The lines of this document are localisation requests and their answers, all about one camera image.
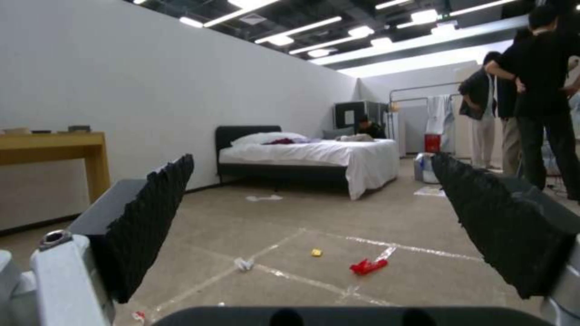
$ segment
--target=red debris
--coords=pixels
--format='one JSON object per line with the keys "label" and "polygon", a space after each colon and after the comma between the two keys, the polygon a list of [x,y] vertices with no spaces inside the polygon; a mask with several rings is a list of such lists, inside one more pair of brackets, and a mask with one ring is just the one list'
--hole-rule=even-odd
{"label": "red debris", "polygon": [[388,264],[389,262],[386,259],[377,260],[376,262],[369,262],[368,259],[365,259],[356,265],[350,265],[350,270],[356,275],[366,275],[372,271],[381,269]]}

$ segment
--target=white paper on floor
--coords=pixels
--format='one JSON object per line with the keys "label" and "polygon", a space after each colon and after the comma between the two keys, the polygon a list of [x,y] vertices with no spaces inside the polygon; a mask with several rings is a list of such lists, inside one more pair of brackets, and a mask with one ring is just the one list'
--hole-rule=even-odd
{"label": "white paper on floor", "polygon": [[278,196],[278,195],[271,195],[269,197],[256,197],[256,196],[247,196],[246,200],[247,201],[261,201],[261,200],[281,200],[282,197]]}
{"label": "white paper on floor", "polygon": [[435,197],[447,197],[445,191],[440,190],[439,187],[423,187],[415,192],[417,196],[435,196]]}
{"label": "white paper on floor", "polygon": [[242,258],[236,258],[234,260],[234,265],[240,271],[248,271],[253,267],[253,259],[250,260],[243,260]]}

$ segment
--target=beige pants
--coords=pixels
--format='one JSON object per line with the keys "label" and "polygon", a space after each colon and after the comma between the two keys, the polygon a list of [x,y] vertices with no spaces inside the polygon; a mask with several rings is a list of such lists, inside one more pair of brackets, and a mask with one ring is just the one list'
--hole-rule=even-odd
{"label": "beige pants", "polygon": [[521,136],[515,118],[502,119],[503,126],[503,172],[516,175],[521,160]]}
{"label": "beige pants", "polygon": [[481,120],[472,119],[472,165],[476,168],[491,166],[495,140],[494,120],[494,117],[487,115]]}

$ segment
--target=trash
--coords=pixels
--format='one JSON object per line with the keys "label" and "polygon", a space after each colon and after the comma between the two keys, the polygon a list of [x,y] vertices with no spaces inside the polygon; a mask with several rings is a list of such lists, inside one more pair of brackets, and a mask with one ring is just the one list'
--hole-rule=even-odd
{"label": "trash", "polygon": [[235,266],[241,271],[248,271],[253,267],[253,260],[243,260],[241,258],[236,258],[234,260]]}
{"label": "trash", "polygon": [[386,259],[377,260],[376,262],[369,262],[368,259],[365,259],[356,265],[350,265],[350,270],[356,275],[366,275],[372,271],[381,269],[388,264],[389,262]]}
{"label": "trash", "polygon": [[142,311],[136,311],[131,314],[133,319],[141,322],[141,325],[148,325],[147,320],[145,319],[145,314]]}
{"label": "trash", "polygon": [[312,257],[320,257],[322,256],[322,250],[314,248],[310,254]]}
{"label": "trash", "polygon": [[247,196],[246,200],[247,201],[261,201],[261,200],[281,200],[282,197],[278,196],[278,195],[271,195],[269,197],[256,197],[256,196]]}
{"label": "trash", "polygon": [[443,198],[447,197],[447,195],[445,195],[445,191],[440,187],[423,187],[417,190],[414,194],[418,196],[435,196]]}

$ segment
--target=black foam gripper pad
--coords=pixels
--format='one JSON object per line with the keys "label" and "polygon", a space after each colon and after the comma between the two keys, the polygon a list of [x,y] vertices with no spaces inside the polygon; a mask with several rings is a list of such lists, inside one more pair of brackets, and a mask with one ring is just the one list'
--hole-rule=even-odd
{"label": "black foam gripper pad", "polygon": [[580,233],[580,218],[525,180],[498,177],[446,154],[432,163],[485,261],[520,297],[548,295]]}

